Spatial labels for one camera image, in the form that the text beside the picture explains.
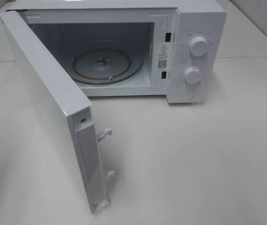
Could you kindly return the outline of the round white door button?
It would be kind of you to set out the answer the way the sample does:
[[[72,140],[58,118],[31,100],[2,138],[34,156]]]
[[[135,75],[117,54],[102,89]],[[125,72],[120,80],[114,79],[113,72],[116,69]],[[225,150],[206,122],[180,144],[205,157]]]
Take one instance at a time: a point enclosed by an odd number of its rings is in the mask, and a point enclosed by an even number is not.
[[[193,89],[185,89],[180,93],[180,97],[184,101],[190,101],[194,98],[195,91]]]

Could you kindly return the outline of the white microwave knob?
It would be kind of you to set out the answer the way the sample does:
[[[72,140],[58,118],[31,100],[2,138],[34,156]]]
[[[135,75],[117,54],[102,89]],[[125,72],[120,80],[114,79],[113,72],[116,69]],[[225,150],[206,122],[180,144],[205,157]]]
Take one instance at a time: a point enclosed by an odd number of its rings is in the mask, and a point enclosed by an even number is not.
[[[197,67],[189,67],[184,71],[184,78],[187,84],[196,84],[200,81],[201,71]]]
[[[204,35],[196,35],[189,41],[190,53],[193,56],[200,57],[207,53],[209,40]]]

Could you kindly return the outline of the white microwave oven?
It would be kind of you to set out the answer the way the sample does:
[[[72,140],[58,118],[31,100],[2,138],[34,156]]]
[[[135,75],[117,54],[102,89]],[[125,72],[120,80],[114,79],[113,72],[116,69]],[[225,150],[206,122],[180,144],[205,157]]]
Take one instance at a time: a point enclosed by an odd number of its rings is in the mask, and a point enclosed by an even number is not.
[[[0,19],[24,74],[177,104],[205,100],[226,16],[215,0],[17,0]]]

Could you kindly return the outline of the white microwave door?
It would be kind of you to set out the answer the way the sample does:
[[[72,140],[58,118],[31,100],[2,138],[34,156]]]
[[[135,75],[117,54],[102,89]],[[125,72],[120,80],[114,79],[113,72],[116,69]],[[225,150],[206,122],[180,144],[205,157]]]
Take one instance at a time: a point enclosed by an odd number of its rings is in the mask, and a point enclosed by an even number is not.
[[[98,143],[112,134],[96,133],[92,103],[16,11],[0,14],[7,39],[36,115],[45,126],[90,212],[109,204]]]

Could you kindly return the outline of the glass microwave turntable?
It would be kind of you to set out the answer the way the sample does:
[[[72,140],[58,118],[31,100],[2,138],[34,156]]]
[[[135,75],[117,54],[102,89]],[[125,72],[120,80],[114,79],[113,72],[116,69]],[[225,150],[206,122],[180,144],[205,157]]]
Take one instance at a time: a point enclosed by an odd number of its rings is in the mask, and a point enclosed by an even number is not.
[[[143,52],[133,44],[93,41],[73,59],[69,75],[83,85],[113,85],[134,77],[143,64]]]

